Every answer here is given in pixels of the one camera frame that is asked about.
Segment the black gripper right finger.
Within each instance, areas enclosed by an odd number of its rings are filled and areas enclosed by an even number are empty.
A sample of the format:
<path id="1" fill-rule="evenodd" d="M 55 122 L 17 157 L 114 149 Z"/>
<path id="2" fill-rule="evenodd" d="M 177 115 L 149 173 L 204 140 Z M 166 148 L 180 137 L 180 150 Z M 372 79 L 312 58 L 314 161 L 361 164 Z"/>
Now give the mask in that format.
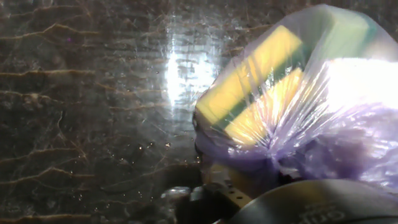
<path id="1" fill-rule="evenodd" d="M 228 189 L 215 223 L 397 223 L 397 196 L 344 179 L 298 180 L 272 187 Z"/>

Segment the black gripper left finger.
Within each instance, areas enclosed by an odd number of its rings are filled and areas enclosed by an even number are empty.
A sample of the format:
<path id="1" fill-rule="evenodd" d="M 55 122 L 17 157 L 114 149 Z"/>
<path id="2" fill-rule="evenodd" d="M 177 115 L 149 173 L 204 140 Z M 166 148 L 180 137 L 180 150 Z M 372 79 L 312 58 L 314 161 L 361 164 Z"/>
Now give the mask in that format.
<path id="1" fill-rule="evenodd" d="M 161 198 L 177 224 L 228 223 L 252 198 L 231 184 L 173 187 Z"/>

